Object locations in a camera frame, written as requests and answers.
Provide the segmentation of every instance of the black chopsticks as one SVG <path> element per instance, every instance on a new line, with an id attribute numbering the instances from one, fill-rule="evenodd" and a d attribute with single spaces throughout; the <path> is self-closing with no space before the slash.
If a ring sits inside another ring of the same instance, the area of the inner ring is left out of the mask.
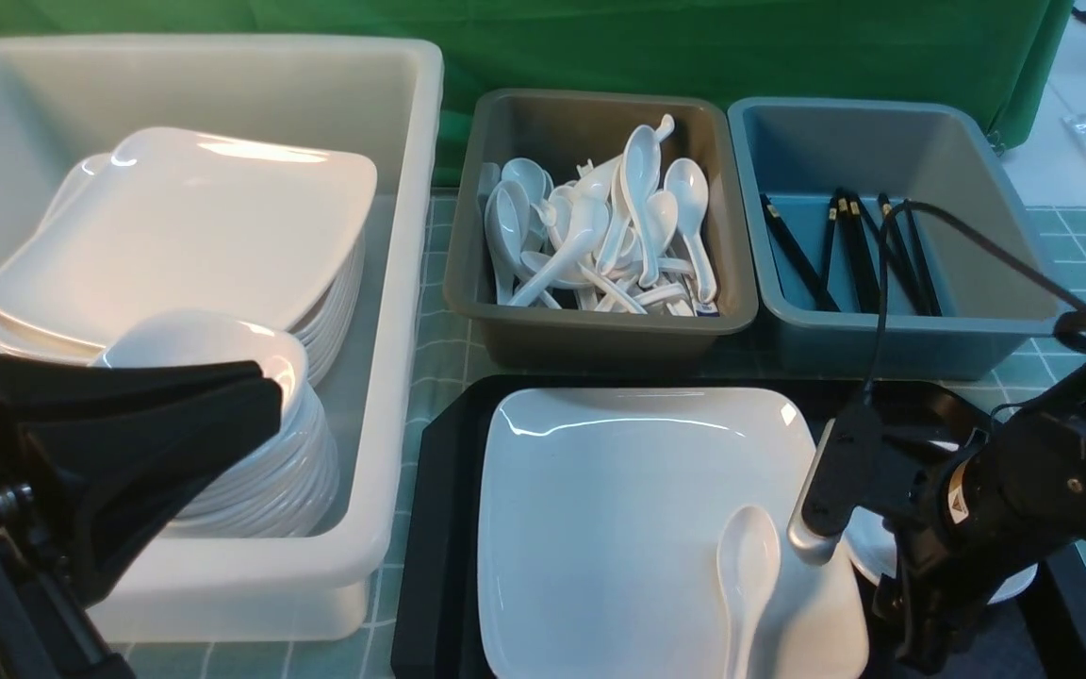
<path id="1" fill-rule="evenodd" d="M 891 201 L 886 198 L 886 194 L 880 197 L 882 202 L 882 214 L 883 219 L 886 219 L 891 212 Z M 927 259 L 924 256 L 924 244 L 921 241 L 921 235 L 919 235 L 919 226 L 917 224 L 917 215 L 912 214 L 912 211 L 904 211 L 905 215 L 908 215 L 908 228 L 909 235 L 912 239 L 912 253 L 917 257 L 917 271 L 919 284 L 921 284 L 921 297 L 924 304 L 927 305 L 927 313 L 932 315 L 940 315 L 940 301 L 936 297 L 936 287 L 933 285 L 933 275 L 930 269 L 927 269 Z M 896 223 L 892 225 L 891 230 L 893 232 L 899 232 L 899 218 L 896 218 Z"/>
<path id="2" fill-rule="evenodd" d="M 836 305 L 836 301 L 832 300 L 832 296 L 828 293 L 826 285 L 820 284 L 819 274 L 816 274 L 816 268 L 811 266 L 810 260 L 807 260 L 807 253 L 804 253 L 793 232 L 790 232 L 790 227 L 785 225 L 785 219 L 763 193 L 761 193 L 761 206 L 766 208 L 768 229 L 772 232 L 779 248 L 782 249 L 782 254 L 785 254 L 785 259 L 794 267 L 798 279 L 803 280 L 803 285 L 811 293 L 811 298 L 816 301 L 816 310 L 839 312 L 841 309 Z"/>
<path id="3" fill-rule="evenodd" d="M 874 260 L 870 259 L 870 246 L 867 244 L 861 218 L 849 211 L 848 193 L 843 189 L 836 190 L 836 227 L 841 230 L 841 239 L 845 241 L 849 275 L 854 277 L 857 309 L 863 314 L 876 314 L 879 313 L 879 276 L 874 272 Z"/>
<path id="4" fill-rule="evenodd" d="M 767 194 L 761 194 L 761 205 L 768 230 L 776 246 L 782 250 L 790 265 L 798 275 L 798 280 L 811 293 L 818 311 L 839 312 L 839 305 L 829 293 L 829 275 L 832 272 L 833 250 L 836 247 L 836 232 L 841 232 L 841 243 L 845 251 L 845 265 L 848 278 L 854 284 L 854 297 L 857 311 L 860 313 L 879 312 L 879 276 L 877 259 L 871 253 L 871 240 L 877 253 L 886 260 L 889 271 L 897 285 L 908 297 L 912 313 L 918 315 L 936 315 L 940 312 L 939 298 L 933 284 L 924 243 L 917 219 L 909 213 L 909 237 L 905 239 L 899 218 L 888 228 L 888 239 L 883 239 L 879 224 L 858 193 L 848 189 L 836 189 L 828 205 L 822 240 L 820 240 L 819 267 L 811 265 L 807 253 L 798 246 L 790 225 L 770 201 Z M 886 193 L 879 193 L 879 210 L 882 223 L 892 218 L 893 208 Z"/>

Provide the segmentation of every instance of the stack of square plates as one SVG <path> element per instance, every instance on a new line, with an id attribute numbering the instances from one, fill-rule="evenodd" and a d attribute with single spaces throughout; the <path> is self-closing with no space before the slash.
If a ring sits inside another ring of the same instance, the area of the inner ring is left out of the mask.
<path id="1" fill-rule="evenodd" d="M 319 382 L 343 344 L 375 164 L 173 128 L 65 177 L 0 267 L 0 352 L 81 364 L 146 318 L 202 310 L 301 340 Z"/>

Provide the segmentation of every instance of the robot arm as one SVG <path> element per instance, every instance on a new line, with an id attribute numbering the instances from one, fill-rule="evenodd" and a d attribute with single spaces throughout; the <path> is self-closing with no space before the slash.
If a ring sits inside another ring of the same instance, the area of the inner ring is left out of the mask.
<path id="1" fill-rule="evenodd" d="M 936 674 L 1005 579 L 1086 540 L 1086 364 L 957 453 L 883 436 L 854 401 L 820 439 L 790 517 L 800 557 L 826 562 L 856 506 L 896 537 L 897 574 L 874 614 L 902 627 L 900 662 Z"/>

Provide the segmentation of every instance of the black cable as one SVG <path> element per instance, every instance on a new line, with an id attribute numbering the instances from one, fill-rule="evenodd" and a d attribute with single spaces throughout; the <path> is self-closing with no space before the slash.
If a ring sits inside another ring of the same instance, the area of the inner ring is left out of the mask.
<path id="1" fill-rule="evenodd" d="M 1068 302 L 1068 304 L 1074 306 L 1076 312 L 1069 312 L 1061 314 L 1059 320 L 1055 323 L 1053 335 L 1063 345 L 1072 347 L 1073 351 L 1081 351 L 1086 353 L 1086 337 L 1083 332 L 1086 332 L 1086 302 L 1081 300 L 1081 298 L 1075 297 L 1072 291 L 1061 287 L 1061 285 L 1053 282 L 1047 276 L 1044 276 L 1038 271 L 1025 265 L 1024 262 L 1010 254 L 1008 250 L 1000 248 L 996 243 L 983 236 L 982 232 L 975 231 L 974 227 L 964 223 L 960 218 L 957 218 L 952 212 L 942 210 L 936 205 L 931 203 L 921 203 L 919 201 L 904 201 L 898 206 L 893 208 L 892 211 L 887 212 L 883 216 L 882 221 L 882 237 L 886 239 L 889 237 L 892 225 L 896 223 L 896 217 L 899 212 L 902 211 L 917 211 L 923 212 L 923 214 L 935 216 L 936 218 L 944 221 L 949 227 L 954 228 L 955 231 L 960 232 L 965 236 L 967 239 L 978 246 L 985 253 L 992 254 L 1000 262 L 1008 266 L 1018 274 L 1021 274 L 1030 282 L 1038 285 L 1046 292 L 1050 292 L 1051 296 L 1058 297 L 1061 301 Z M 874 336 L 874 355 L 870 360 L 870 370 L 867 374 L 866 381 L 861 383 L 861 394 L 863 399 L 869 401 L 870 392 L 874 389 L 874 378 L 875 372 L 879 367 L 879 356 L 883 350 L 883 336 L 886 335 L 887 330 L 887 276 L 886 266 L 883 266 L 883 251 L 880 250 L 879 253 L 879 267 L 882 272 L 880 285 L 879 285 L 879 322 L 877 328 L 875 328 Z"/>
<path id="2" fill-rule="evenodd" d="M 886 243 L 889 237 L 889 226 L 892 219 L 884 219 L 879 243 Z M 874 391 L 874 375 L 879 369 L 879 355 L 883 351 L 883 335 L 887 334 L 887 288 L 891 278 L 887 276 L 887 249 L 879 248 L 879 324 L 874 331 L 874 353 L 870 356 L 870 370 L 866 375 L 866 381 L 861 382 L 861 400 L 869 404 L 872 391 Z"/>

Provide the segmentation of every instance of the green backdrop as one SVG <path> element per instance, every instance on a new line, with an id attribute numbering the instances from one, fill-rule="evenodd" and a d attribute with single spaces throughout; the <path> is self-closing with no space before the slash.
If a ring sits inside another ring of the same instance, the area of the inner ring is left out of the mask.
<path id="1" fill-rule="evenodd" d="M 443 48 L 435 183 L 483 91 L 923 100 L 1025 140 L 1072 0 L 0 0 L 0 36 L 330 33 Z"/>

